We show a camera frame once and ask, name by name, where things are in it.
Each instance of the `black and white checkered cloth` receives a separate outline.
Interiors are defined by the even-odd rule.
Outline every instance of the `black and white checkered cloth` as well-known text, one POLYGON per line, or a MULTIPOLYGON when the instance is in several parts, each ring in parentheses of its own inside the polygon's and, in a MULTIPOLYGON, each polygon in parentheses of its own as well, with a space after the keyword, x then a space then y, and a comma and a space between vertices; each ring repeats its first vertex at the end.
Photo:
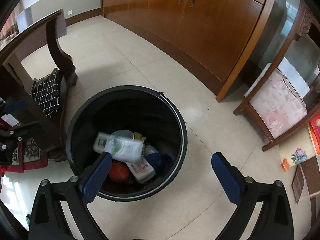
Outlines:
POLYGON ((34 82, 29 95, 42 111, 51 117, 51 114, 60 108, 59 88, 58 69, 55 68, 52 73, 34 82))

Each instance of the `floral cushion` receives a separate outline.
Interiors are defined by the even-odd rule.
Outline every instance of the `floral cushion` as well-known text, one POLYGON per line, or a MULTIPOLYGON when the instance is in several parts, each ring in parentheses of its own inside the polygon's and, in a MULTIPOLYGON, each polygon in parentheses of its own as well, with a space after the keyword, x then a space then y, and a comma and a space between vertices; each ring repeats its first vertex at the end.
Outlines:
POLYGON ((274 138, 307 115, 306 105, 277 68, 250 100, 274 138))

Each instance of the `curtain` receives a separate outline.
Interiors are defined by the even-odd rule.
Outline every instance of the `curtain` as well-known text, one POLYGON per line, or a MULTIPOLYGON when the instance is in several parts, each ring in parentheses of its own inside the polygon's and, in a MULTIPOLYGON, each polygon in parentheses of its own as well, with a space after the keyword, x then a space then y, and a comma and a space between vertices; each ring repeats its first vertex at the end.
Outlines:
POLYGON ((5 22, 2 30, 0 31, 0 39, 3 37, 3 35, 6 34, 7 30, 10 29, 10 27, 17 23, 16 17, 18 14, 20 14, 24 10, 24 6, 22 1, 20 1, 17 6, 14 8, 12 13, 10 14, 9 18, 5 22))

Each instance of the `red fruit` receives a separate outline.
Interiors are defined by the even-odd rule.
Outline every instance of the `red fruit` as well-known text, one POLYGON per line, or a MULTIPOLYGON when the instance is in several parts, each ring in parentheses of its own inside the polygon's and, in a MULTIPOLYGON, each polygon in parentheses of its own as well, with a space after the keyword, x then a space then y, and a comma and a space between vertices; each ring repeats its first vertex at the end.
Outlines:
POLYGON ((126 164, 112 160, 111 170, 109 171, 110 179, 115 183, 128 182, 129 168, 126 164))

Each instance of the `trash can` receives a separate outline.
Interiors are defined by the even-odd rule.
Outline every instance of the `trash can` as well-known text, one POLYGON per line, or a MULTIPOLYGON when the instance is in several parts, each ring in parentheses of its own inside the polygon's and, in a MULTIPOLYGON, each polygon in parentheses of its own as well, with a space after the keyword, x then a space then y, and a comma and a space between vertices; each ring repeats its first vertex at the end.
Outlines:
POLYGON ((162 92, 140 86, 113 87, 87 100, 71 120, 66 152, 74 174, 79 175, 98 158, 92 148, 98 132, 124 129, 141 133, 173 160, 144 184, 116 184, 107 177, 98 196, 113 201, 140 200, 165 188, 178 174, 187 151, 184 120, 162 92))

